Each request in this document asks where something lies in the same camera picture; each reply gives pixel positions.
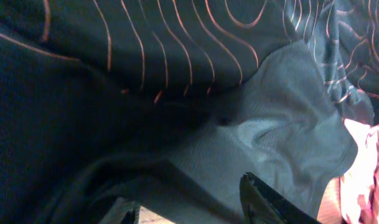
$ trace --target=black object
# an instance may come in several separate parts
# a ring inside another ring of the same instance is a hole
[[[240,201],[246,224],[319,223],[251,172],[240,179]]]

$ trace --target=clothing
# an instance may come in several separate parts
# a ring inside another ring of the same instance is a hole
[[[379,122],[379,0],[0,1],[0,223],[243,223],[245,172],[316,218],[343,118]]]

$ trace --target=pink fabric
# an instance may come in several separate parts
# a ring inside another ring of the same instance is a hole
[[[326,224],[379,224],[379,125],[349,119],[344,125],[358,145],[352,167],[332,179],[322,199],[318,220]]]

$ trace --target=wooden surface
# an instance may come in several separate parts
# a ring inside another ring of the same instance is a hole
[[[175,224],[160,215],[148,210],[145,207],[141,207],[139,211],[139,224]]]

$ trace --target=dark green fabric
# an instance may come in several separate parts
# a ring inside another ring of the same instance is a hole
[[[315,218],[343,118],[379,122],[378,0],[0,1],[0,223],[243,223],[245,172]]]

